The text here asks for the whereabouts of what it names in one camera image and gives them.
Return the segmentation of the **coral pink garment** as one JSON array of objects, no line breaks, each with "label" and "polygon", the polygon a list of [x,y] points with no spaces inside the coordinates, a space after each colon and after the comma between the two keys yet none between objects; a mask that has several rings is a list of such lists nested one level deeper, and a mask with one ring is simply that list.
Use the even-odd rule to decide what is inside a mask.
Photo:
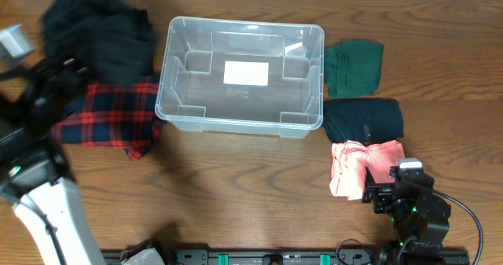
[{"label": "coral pink garment", "polygon": [[349,201],[361,200],[366,171],[370,171],[375,183],[393,183],[395,180],[390,178],[389,168],[404,157],[402,144],[396,140],[368,146],[354,141],[333,143],[331,194]]}]

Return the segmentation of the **dark teal garment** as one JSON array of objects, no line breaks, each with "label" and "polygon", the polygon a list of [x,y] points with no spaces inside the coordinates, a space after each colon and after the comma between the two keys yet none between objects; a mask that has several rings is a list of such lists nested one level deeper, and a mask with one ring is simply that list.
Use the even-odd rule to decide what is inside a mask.
[{"label": "dark teal garment", "polygon": [[389,142],[404,137],[404,120],[394,99],[355,98],[323,104],[325,133],[332,143],[362,144]]}]

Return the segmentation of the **black garment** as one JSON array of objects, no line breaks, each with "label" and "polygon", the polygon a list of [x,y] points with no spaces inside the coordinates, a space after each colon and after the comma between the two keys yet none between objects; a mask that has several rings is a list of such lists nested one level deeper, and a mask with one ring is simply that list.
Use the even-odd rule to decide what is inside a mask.
[{"label": "black garment", "polygon": [[144,9],[123,0],[54,0],[41,24],[47,57],[73,59],[100,82],[130,86],[153,72],[156,36]]}]

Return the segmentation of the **red navy plaid shirt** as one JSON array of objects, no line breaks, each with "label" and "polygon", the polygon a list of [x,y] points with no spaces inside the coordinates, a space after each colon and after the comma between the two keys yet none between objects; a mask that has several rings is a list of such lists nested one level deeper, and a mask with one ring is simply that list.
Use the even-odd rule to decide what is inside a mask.
[{"label": "red navy plaid shirt", "polygon": [[155,112],[159,81],[158,75],[146,75],[127,88],[89,85],[84,99],[68,106],[74,112],[53,126],[53,138],[64,144],[123,149],[130,160],[140,160],[165,124]]}]

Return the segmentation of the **dark green garment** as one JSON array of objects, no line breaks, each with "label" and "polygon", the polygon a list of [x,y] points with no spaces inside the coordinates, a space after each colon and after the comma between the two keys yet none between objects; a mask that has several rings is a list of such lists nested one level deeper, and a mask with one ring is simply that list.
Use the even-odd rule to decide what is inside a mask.
[{"label": "dark green garment", "polygon": [[384,45],[344,40],[325,49],[325,83],[330,98],[373,95],[380,85]]}]

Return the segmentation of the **clear plastic storage container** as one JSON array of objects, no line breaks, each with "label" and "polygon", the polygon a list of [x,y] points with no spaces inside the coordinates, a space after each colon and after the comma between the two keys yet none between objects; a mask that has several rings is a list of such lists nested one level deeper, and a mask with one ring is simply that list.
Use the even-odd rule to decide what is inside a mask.
[{"label": "clear plastic storage container", "polygon": [[[314,24],[175,17],[156,115],[181,131],[304,138],[323,121],[324,46]],[[225,84],[226,61],[268,63],[268,85]]]}]

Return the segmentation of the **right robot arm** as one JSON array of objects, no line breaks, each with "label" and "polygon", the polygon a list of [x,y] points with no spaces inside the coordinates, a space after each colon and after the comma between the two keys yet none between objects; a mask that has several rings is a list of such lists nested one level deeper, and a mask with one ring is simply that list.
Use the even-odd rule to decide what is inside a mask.
[{"label": "right robot arm", "polygon": [[378,183],[366,169],[364,203],[376,214],[391,218],[397,241],[390,248],[390,261],[404,264],[407,257],[435,259],[450,225],[451,206],[433,194],[435,180],[422,167],[389,169],[393,182]]}]

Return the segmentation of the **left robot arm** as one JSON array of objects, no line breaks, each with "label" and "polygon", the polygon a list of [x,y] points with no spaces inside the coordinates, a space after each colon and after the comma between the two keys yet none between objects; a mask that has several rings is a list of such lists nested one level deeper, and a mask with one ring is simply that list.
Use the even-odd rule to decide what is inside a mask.
[{"label": "left robot arm", "polygon": [[73,59],[44,59],[1,75],[16,76],[29,84],[15,102],[1,100],[1,197],[28,229],[44,263],[103,264],[79,185],[50,133],[68,116],[67,104],[84,92],[88,71]]}]

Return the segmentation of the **white label in container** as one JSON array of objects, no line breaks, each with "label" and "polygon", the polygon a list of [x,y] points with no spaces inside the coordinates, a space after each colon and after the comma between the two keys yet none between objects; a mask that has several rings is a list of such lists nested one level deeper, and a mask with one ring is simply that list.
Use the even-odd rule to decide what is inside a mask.
[{"label": "white label in container", "polygon": [[266,62],[226,61],[223,82],[230,85],[267,86],[269,64]]}]

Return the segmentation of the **black mounting rail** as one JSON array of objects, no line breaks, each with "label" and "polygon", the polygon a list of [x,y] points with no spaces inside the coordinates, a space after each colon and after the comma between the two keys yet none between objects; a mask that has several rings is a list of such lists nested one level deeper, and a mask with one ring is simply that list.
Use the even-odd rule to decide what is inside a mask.
[{"label": "black mounting rail", "polygon": [[378,256],[364,249],[343,248],[330,251],[208,251],[183,249],[159,252],[156,248],[142,250],[103,251],[107,264],[183,264],[183,265],[337,265],[391,264],[385,253]]}]

